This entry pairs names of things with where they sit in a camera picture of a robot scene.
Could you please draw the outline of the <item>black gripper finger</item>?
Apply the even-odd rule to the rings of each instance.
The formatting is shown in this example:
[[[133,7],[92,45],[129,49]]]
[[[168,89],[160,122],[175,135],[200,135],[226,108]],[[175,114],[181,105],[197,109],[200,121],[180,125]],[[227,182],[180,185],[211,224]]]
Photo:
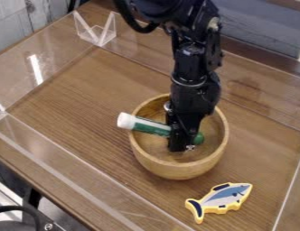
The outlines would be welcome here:
[[[164,108],[165,108],[165,111],[167,111],[167,124],[171,127],[171,131],[175,133],[175,131],[176,131],[175,113],[173,113],[171,102],[165,103]]]
[[[175,133],[171,133],[169,150],[184,152],[191,146],[201,144],[200,123],[189,117],[179,118],[175,116]]]

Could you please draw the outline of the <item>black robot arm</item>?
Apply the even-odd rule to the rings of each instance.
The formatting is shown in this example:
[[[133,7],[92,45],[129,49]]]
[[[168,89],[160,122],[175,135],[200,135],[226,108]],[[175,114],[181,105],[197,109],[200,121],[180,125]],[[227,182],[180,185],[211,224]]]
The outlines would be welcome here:
[[[221,96],[216,69],[223,65],[221,21],[212,0],[113,0],[120,14],[140,33],[159,27],[172,39],[175,70],[167,121],[169,149],[196,146],[200,125],[215,113]]]

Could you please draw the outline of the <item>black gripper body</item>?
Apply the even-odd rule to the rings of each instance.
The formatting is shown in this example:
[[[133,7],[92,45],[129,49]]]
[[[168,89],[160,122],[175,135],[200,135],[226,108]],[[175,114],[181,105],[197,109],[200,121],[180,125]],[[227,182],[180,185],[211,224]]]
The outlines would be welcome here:
[[[201,124],[203,120],[215,113],[221,96],[221,82],[213,71],[205,75],[185,76],[172,74],[169,101],[173,113],[179,118],[189,117]]]

